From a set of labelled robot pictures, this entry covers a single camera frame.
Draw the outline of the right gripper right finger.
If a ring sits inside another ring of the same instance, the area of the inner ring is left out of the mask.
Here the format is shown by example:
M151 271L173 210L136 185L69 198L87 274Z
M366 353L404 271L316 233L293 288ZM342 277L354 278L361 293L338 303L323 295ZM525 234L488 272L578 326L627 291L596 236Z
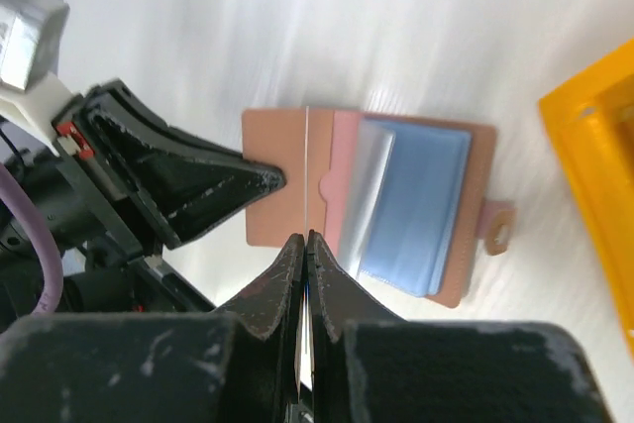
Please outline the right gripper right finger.
M311 232L306 271L318 422L608 422L577 341L544 322L404 320Z

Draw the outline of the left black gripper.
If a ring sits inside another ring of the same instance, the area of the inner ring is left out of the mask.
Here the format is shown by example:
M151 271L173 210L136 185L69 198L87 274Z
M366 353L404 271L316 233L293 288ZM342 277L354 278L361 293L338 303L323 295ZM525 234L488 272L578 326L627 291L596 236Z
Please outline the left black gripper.
M142 268L158 240L170 249L188 244L286 184L280 168L172 127L121 80L85 95L81 132L95 152L93 167L117 199L126 198L103 216L73 190L50 152L15 150L4 161L44 215L61 256L83 261L64 275L60 312L161 312L160 286ZM3 208L2 313L30 313L43 289L30 239Z

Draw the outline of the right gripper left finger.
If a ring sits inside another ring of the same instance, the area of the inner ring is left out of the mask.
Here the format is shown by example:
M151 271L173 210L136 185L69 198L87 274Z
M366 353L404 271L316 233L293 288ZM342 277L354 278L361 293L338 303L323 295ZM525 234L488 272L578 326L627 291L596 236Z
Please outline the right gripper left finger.
M305 242L208 313L27 316L1 338L5 422L280 422Z

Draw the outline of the gold credit card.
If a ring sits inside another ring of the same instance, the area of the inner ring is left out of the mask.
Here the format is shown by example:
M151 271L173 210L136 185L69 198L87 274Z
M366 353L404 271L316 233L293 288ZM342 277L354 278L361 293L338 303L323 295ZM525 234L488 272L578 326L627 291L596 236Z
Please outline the gold credit card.
M309 235L309 218L310 218L310 203L309 203L309 121L310 121L310 107L305 106L304 112L304 158L303 158L303 236L304 241L308 241ZM309 302L309 285L308 280L304 282L303 288L303 300L301 311L301 343L299 351L299 383L306 387L308 390L312 389L312 336L311 336L311 317L310 317L310 302Z

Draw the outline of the tan leather card holder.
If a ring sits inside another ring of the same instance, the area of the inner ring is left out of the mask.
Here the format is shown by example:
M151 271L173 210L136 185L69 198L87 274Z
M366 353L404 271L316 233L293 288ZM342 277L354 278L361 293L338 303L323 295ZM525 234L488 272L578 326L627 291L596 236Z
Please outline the tan leather card holder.
M242 134L245 157L286 178L248 207L247 241L279 247L303 232L304 112L246 111ZM310 230L351 277L454 308L476 247L504 253L514 225L513 204L485 196L496 140L485 124L310 108Z

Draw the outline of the yellow plastic bin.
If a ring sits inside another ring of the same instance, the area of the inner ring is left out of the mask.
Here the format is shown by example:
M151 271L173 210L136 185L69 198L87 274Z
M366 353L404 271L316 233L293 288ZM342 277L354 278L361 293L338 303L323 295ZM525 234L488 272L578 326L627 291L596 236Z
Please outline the yellow plastic bin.
M539 100L633 349L633 42Z

